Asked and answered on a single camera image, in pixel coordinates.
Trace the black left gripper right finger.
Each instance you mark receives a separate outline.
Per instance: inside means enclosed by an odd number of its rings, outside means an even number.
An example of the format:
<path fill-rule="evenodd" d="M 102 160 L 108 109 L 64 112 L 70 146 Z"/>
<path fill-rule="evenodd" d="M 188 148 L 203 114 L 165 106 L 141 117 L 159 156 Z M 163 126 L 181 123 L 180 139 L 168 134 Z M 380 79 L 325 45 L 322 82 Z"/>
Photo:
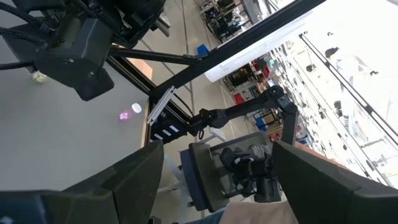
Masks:
<path fill-rule="evenodd" d="M 274 169 L 300 224 L 398 224 L 398 190 L 282 141 Z"/>

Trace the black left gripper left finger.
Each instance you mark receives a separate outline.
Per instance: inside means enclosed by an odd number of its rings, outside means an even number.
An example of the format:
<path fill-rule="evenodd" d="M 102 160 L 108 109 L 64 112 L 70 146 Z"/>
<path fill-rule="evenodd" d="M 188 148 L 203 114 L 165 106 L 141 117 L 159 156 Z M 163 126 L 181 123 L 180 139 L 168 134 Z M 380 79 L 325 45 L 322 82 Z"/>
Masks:
<path fill-rule="evenodd" d="M 164 163 L 164 144 L 154 141 L 66 189 L 77 194 L 66 224 L 146 224 Z"/>

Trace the pink pill bottle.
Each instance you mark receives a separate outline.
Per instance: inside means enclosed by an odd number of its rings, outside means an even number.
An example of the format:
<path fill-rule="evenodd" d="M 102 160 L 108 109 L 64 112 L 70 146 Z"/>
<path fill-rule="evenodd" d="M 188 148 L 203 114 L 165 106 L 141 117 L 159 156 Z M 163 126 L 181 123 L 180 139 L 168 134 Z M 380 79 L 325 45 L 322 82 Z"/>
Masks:
<path fill-rule="evenodd" d="M 120 121 L 127 121 L 132 118 L 134 115 L 139 114 L 142 111 L 142 108 L 139 103 L 133 103 L 128 109 L 122 111 L 119 114 Z"/>

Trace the blue office chair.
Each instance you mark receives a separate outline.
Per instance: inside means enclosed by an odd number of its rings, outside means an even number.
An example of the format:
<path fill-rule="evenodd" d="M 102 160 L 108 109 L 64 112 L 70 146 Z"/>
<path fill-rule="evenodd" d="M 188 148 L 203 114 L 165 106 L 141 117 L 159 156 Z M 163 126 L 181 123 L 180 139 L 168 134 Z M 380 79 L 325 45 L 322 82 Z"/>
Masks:
<path fill-rule="evenodd" d="M 214 213 L 229 204 L 209 145 L 189 144 L 186 150 L 180 152 L 180 160 L 188 193 L 196 210 Z"/>

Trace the black box white labels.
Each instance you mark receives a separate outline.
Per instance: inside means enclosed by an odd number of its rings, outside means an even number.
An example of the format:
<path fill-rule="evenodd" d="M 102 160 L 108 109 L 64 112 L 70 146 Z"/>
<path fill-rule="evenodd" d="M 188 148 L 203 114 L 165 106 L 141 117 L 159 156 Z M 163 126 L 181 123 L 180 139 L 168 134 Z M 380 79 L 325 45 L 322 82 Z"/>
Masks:
<path fill-rule="evenodd" d="M 161 112 L 150 128 L 149 141 L 161 140 L 170 143 L 188 134 L 188 126 L 169 110 Z"/>

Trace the silver metal bracket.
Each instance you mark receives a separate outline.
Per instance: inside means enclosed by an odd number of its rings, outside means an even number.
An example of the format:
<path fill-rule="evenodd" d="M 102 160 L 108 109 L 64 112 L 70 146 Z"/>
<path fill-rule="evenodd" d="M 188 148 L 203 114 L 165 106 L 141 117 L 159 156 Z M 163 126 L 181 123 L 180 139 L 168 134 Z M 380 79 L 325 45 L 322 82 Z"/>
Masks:
<path fill-rule="evenodd" d="M 175 87 L 171 86 L 160 98 L 160 100 L 155 104 L 149 116 L 147 117 L 147 124 L 152 126 L 156 119 L 159 117 L 167 103 L 170 101 L 172 95 L 174 94 Z"/>

